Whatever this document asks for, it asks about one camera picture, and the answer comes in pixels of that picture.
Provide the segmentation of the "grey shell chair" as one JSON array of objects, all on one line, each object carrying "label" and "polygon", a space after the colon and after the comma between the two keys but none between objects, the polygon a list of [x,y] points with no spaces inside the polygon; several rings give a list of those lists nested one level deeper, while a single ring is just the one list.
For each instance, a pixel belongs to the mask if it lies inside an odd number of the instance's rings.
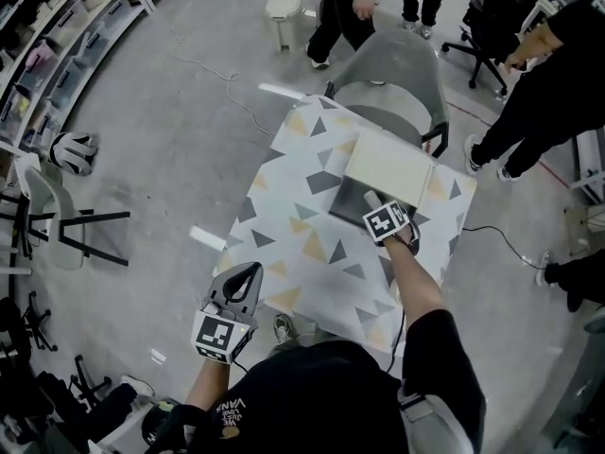
[{"label": "grey shell chair", "polygon": [[324,96],[418,148],[439,139],[434,158],[448,148],[450,118],[438,58],[409,30],[373,33],[328,82]]},{"label": "grey shell chair", "polygon": [[33,166],[24,173],[29,193],[27,231],[48,245],[50,259],[59,268],[74,271],[85,257],[96,257],[123,267],[129,260],[99,250],[85,241],[86,225],[130,217],[130,212],[97,214],[93,209],[77,210],[69,192]]}]

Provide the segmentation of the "person's black shirt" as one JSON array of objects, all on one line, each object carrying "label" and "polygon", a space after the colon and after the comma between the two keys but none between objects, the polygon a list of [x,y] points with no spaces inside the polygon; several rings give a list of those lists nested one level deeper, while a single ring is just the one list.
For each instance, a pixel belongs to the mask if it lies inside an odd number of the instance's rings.
[{"label": "person's black shirt", "polygon": [[397,393],[438,396],[475,451],[482,446],[486,401],[452,314],[434,310],[407,330],[403,372],[395,378],[351,341],[295,347],[254,367],[208,410],[187,454],[407,453]]}]

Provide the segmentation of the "person's right forearm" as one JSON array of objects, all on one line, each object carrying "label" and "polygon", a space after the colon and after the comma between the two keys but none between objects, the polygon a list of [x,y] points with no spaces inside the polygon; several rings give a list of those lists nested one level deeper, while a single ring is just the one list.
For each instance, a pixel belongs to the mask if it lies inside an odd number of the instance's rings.
[{"label": "person's right forearm", "polygon": [[409,248],[392,236],[385,238],[383,242],[406,314],[406,328],[433,311],[444,310],[445,302],[440,287]]}]

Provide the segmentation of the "person's shoe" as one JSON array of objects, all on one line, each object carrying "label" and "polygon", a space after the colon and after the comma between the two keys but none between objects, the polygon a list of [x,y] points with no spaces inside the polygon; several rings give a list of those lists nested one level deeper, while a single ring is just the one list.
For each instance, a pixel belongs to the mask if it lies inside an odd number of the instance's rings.
[{"label": "person's shoe", "polygon": [[273,330],[279,344],[296,341],[299,337],[294,323],[289,316],[278,314],[273,321]]}]

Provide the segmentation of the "triangle patterned tablecloth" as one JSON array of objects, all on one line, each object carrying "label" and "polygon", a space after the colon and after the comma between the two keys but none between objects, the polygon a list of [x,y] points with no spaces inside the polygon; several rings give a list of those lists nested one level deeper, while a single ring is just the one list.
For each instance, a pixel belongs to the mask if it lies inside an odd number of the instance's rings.
[{"label": "triangle patterned tablecloth", "polygon": [[329,213],[362,134],[378,131],[333,100],[296,102],[261,164],[217,264],[257,261],[262,304],[385,353],[401,353],[403,309],[387,252]]}]

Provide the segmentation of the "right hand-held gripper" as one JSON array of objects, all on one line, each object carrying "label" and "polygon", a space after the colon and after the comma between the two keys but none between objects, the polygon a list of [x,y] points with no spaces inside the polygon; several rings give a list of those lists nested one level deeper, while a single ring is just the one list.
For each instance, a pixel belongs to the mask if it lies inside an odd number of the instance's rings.
[{"label": "right hand-held gripper", "polygon": [[[393,237],[406,245],[413,255],[416,255],[420,250],[421,233],[405,207],[400,205],[398,201],[381,202],[373,190],[364,194],[364,200],[371,211],[363,216],[363,221],[373,242],[383,247],[384,239]],[[411,230],[410,239],[403,239],[400,236],[405,228]]]}]

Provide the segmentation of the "white box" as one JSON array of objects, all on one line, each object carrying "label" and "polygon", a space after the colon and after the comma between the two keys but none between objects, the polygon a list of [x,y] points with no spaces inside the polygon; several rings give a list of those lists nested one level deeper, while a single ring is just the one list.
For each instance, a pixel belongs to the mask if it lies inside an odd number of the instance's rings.
[{"label": "white box", "polygon": [[364,228],[363,216],[371,211],[364,195],[372,190],[381,202],[398,201],[413,215],[436,164],[429,154],[389,132],[362,134],[329,213]]}]

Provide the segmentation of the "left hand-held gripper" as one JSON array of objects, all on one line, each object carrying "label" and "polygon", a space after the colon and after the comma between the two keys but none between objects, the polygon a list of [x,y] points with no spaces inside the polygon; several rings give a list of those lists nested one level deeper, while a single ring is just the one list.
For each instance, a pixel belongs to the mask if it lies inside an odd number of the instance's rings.
[{"label": "left hand-held gripper", "polygon": [[[248,262],[220,273],[210,286],[211,298],[196,312],[191,344],[203,357],[233,364],[251,341],[258,323],[253,316],[264,278],[259,262]],[[226,302],[243,302],[238,306]]]}]

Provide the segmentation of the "beige pedal bin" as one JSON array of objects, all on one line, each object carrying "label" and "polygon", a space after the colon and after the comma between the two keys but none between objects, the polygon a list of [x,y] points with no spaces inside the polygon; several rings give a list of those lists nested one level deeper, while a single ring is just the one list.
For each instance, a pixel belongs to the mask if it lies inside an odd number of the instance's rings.
[{"label": "beige pedal bin", "polygon": [[268,27],[278,52],[298,49],[302,7],[303,0],[267,0]]}]

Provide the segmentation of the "person's left forearm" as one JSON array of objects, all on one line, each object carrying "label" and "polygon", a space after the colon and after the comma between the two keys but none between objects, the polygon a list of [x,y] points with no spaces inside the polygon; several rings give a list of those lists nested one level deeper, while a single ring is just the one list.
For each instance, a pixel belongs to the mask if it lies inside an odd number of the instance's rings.
[{"label": "person's left forearm", "polygon": [[205,359],[184,404],[208,411],[228,391],[231,366]]}]

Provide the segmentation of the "black office chair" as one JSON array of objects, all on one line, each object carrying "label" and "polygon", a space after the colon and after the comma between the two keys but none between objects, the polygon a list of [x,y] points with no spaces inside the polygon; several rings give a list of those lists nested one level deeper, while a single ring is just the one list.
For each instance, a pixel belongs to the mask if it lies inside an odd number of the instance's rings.
[{"label": "black office chair", "polygon": [[465,26],[460,28],[460,38],[468,45],[444,42],[441,52],[456,49],[473,56],[475,65],[468,86],[471,89],[476,87],[479,71],[485,67],[501,85],[498,94],[506,96],[508,86],[496,66],[504,63],[519,45],[517,34],[522,19],[518,0],[482,0],[481,3],[471,3],[463,19]]}]

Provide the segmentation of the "white shelf with dark items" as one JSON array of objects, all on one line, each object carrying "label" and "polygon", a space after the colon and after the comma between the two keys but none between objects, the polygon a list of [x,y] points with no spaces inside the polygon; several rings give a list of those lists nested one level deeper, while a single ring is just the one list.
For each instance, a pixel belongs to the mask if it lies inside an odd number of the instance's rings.
[{"label": "white shelf with dark items", "polygon": [[0,0],[0,150],[44,150],[153,0]]}]

